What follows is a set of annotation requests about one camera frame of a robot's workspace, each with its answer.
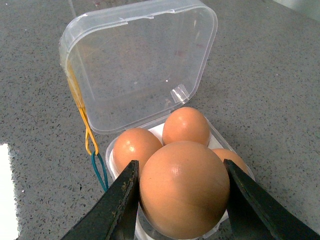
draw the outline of gray countertop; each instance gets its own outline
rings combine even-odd
[[[103,194],[58,42],[74,16],[137,1],[114,2],[0,3],[0,143],[10,148],[21,240],[61,238]],[[186,105],[320,233],[320,23],[270,0],[205,3],[218,31]],[[115,136],[96,134],[102,152]],[[233,239],[228,220],[210,239]]]

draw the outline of black tongs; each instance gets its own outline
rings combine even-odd
[[[320,240],[231,160],[227,207],[236,240]],[[90,212],[62,240],[133,240],[139,201],[139,162],[133,160]]]
[[[227,207],[236,240],[320,240],[320,235],[288,212],[233,161]]]

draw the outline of brown egg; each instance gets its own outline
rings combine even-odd
[[[175,110],[165,121],[162,132],[163,144],[192,141],[208,145],[210,128],[205,116],[192,107]]]
[[[140,204],[147,220],[174,239],[193,239],[210,231],[223,216],[229,194],[224,164],[197,142],[162,147],[140,176]]]
[[[118,173],[121,173],[131,160],[139,161],[140,173],[148,159],[162,143],[150,131],[144,128],[131,128],[124,131],[115,141],[113,161]]]
[[[212,151],[217,154],[217,156],[223,162],[225,159],[232,160],[239,168],[242,169],[246,174],[248,174],[248,168],[242,158],[236,154],[234,151],[225,148],[215,148]]]

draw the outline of transparent box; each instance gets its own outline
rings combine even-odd
[[[141,127],[161,139],[170,113],[196,93],[217,27],[215,12],[199,0],[149,0],[72,20],[59,42],[60,64],[90,128],[112,134]],[[209,125],[209,147],[232,150]],[[106,150],[113,179],[118,176],[112,161],[114,142]],[[143,222],[139,211],[139,240],[168,239]]]

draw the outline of teal rubber band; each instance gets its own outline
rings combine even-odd
[[[93,166],[94,172],[95,172],[96,176],[98,177],[98,180],[99,180],[99,182],[100,182],[103,190],[106,192],[106,191],[108,190],[108,188],[109,188],[107,170],[106,170],[106,167],[105,167],[105,164],[104,164],[104,160],[102,159],[100,153],[97,154],[97,157],[99,158],[100,164],[101,164],[101,166],[102,166],[104,181],[102,180],[101,175],[100,175],[100,173],[99,173],[99,171],[98,171],[98,168],[97,168],[97,164],[96,164],[96,152],[93,151],[93,153],[91,154],[92,166]]]

